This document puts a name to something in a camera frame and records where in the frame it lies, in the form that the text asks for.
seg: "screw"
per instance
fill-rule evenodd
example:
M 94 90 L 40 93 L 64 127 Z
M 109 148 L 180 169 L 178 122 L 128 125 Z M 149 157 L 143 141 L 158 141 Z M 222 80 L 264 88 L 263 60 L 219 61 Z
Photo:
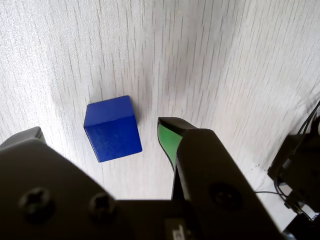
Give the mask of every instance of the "screw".
M 97 222 L 109 220 L 114 213 L 116 201 L 106 192 L 96 194 L 89 203 L 91 217 Z
M 36 187 L 26 192 L 18 206 L 25 217 L 32 222 L 42 222 L 53 214 L 53 202 L 50 192 L 43 187 Z
M 240 192 L 227 183 L 214 183 L 209 187 L 209 195 L 212 201 L 226 210 L 238 210 L 243 206 L 243 198 Z

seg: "blue cube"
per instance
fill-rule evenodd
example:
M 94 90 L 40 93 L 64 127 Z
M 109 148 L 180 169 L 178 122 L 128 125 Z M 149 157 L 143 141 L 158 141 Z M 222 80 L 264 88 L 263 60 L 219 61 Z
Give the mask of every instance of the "blue cube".
M 129 96 L 89 104 L 84 130 L 100 163 L 142 151 Z

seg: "table surface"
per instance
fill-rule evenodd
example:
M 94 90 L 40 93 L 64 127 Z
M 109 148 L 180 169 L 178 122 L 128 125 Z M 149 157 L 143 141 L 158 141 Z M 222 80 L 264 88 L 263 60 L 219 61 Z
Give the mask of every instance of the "table surface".
M 212 129 L 256 191 L 319 97 L 320 1 L 0 1 L 0 141 L 47 144 L 118 199 L 169 199 L 157 118 Z M 89 103 L 131 96 L 143 152 L 98 163 Z M 282 230 L 295 214 L 260 199 Z

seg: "white wood grain surface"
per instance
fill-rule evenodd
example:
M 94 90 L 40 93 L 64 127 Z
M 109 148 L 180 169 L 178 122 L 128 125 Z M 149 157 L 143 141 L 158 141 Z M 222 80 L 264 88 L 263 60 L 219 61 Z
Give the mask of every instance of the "white wood grain surface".
M 168 199 L 157 118 L 215 131 L 255 190 L 319 98 L 320 1 L 1 0 L 0 142 L 40 126 L 119 199 Z M 98 163 L 89 103 L 130 95 L 143 152 Z M 295 216 L 260 195 L 279 229 Z

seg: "black mechanical part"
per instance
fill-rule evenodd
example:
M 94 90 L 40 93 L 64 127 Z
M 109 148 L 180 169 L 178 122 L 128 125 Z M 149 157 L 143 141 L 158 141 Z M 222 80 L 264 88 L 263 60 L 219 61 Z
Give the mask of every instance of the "black mechanical part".
M 292 189 L 285 205 L 296 213 L 302 204 L 320 212 L 319 155 L 318 134 L 288 135 L 268 169 L 273 181 Z
M 292 234 L 295 240 L 319 239 L 320 216 L 318 215 L 313 221 L 309 221 L 303 214 L 297 215 L 283 232 Z
M 177 170 L 184 198 L 195 212 L 204 239 L 281 239 L 270 216 L 212 130 L 186 131 L 177 150 Z M 213 192 L 219 194 L 219 185 L 223 195 L 231 194 L 231 201 L 221 197 L 217 204 L 212 198 Z
M 320 116 L 316 117 L 312 122 L 310 134 L 314 136 L 320 135 Z
M 28 139 L 39 139 L 42 142 L 46 143 L 45 136 L 42 133 L 41 128 L 39 126 L 36 126 L 12 135 L 2 144 L 0 144 L 0 150 Z
M 55 240 L 169 240 L 171 236 L 197 240 L 280 239 L 266 210 L 214 132 L 189 128 L 183 136 L 177 150 L 172 200 L 115 201 L 37 138 L 3 148 L 2 235 L 5 239 Z M 30 224 L 22 217 L 17 202 L 36 186 L 43 186 L 54 196 L 50 199 L 54 198 L 55 211 L 40 224 Z
M 179 117 L 158 117 L 158 124 L 163 125 L 180 136 L 184 136 L 188 129 L 196 129 L 195 126 Z

